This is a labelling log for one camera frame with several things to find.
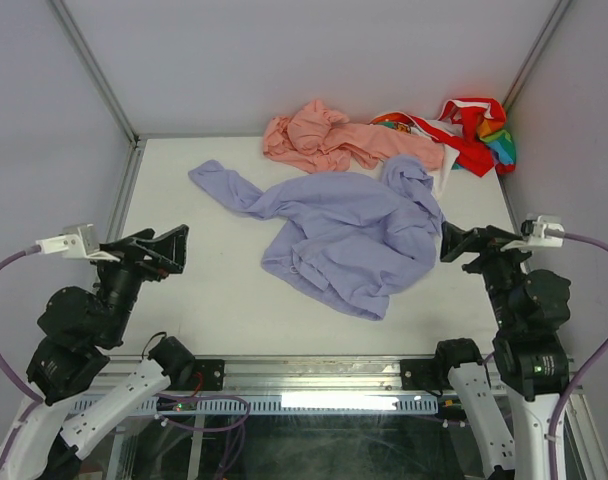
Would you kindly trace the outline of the lavender zip jacket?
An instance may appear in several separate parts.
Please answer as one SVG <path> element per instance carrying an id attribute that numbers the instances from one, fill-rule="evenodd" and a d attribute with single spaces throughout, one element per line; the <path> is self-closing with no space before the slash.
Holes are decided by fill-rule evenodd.
<path id="1" fill-rule="evenodd" d="M 263 270 L 346 315 L 382 320 L 391 295 L 435 266 L 444 215 L 434 179 L 415 157 L 387 160 L 378 179 L 323 172 L 265 191 L 215 160 L 188 177 L 236 214 L 284 219 Z"/>

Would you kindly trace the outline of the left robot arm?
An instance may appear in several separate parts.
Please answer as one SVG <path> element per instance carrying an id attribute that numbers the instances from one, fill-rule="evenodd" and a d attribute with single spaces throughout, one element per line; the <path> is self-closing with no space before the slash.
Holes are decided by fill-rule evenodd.
<path id="1" fill-rule="evenodd" d="M 0 369 L 22 392 L 19 410 L 0 445 L 0 479 L 72 479 L 98 443 L 144 400 L 193 377 L 194 356 L 166 336 L 128 377 L 71 417 L 73 405 L 122 345 L 141 286 L 183 272 L 189 228 L 161 235 L 144 229 L 111 243 L 91 224 L 65 228 L 0 262 L 1 270 L 34 254 L 59 254 L 96 267 L 92 291 L 69 286 L 48 300 L 37 324 L 44 337 L 20 378 L 2 357 Z"/>

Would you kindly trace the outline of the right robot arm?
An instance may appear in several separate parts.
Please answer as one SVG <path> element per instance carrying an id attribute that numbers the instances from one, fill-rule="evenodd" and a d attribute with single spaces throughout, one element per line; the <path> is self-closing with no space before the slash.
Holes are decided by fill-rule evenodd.
<path id="1" fill-rule="evenodd" d="M 462 269 L 482 277 L 497 324 L 492 359 L 509 419 L 494 400 L 473 340 L 439 342 L 431 363 L 434 381 L 452 387 L 460 400 L 487 479 L 566 476 L 564 408 L 572 388 L 558 330 L 570 318 L 570 282 L 550 270 L 522 268 L 534 251 L 561 247 L 563 236 L 559 221 L 544 215 L 526 220 L 518 234 L 494 226 L 465 231 L 442 225 L 441 262 L 475 254 Z"/>

